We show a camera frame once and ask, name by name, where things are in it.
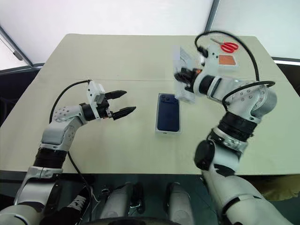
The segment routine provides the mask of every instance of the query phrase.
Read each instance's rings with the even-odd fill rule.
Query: scissors
[[[226,53],[234,53],[235,50],[238,50],[239,46],[232,42],[220,42],[213,38],[211,38],[212,41],[217,42],[221,45],[221,49]]]

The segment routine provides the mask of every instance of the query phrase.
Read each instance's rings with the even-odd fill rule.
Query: floor
[[[300,67],[279,65],[278,66],[300,96]],[[31,73],[19,73],[12,75],[0,75],[0,96],[5,99],[16,99],[22,95],[28,85],[32,82],[38,71]],[[1,100],[1,124],[14,107],[13,102]],[[0,172],[0,193],[15,196],[21,181],[24,178],[23,172]],[[63,180],[63,192],[60,199],[60,207],[67,205],[82,188],[79,181],[74,180],[76,175],[65,175]],[[94,192],[99,196],[104,185],[117,187],[127,181],[141,182],[145,191],[146,211],[143,216],[166,218],[163,210],[163,199],[165,188],[169,182],[179,182],[191,196],[191,204],[197,225],[217,225],[216,213],[205,186],[200,176],[196,175],[141,175],[141,174],[95,174],[93,183]],[[300,225],[299,205],[300,197],[280,202],[272,202],[273,205],[293,224]],[[101,211],[101,204],[94,211],[97,217]],[[137,212],[130,211],[132,216],[138,216]]]

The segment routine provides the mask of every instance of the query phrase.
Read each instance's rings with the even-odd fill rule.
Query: orange pad
[[[236,63],[232,55],[219,55],[219,65],[234,66]]]

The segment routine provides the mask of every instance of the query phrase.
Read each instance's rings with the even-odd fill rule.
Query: red scissors handle
[[[226,53],[233,53],[235,50],[238,50],[239,46],[235,43],[225,42],[221,45],[221,49]]]

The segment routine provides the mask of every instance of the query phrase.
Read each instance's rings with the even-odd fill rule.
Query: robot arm
[[[38,225],[44,216],[56,210],[62,165],[77,129],[91,120],[117,120],[130,114],[136,107],[126,107],[118,112],[109,109],[107,100],[124,94],[123,90],[105,93],[100,84],[90,81],[87,90],[89,104],[64,106],[53,112],[52,121],[43,132],[35,162],[17,192],[15,205],[0,212],[0,224]]]
[[[263,115],[276,105],[276,94],[270,89],[274,82],[219,76],[215,46],[199,49],[206,57],[204,69],[182,68],[174,77],[181,83],[177,87],[184,88],[178,91],[177,98],[186,100],[188,95],[180,95],[184,91],[206,95],[226,109],[225,116],[195,153],[195,164],[202,170],[220,221],[230,225],[291,224],[248,181],[234,176],[247,139]]]

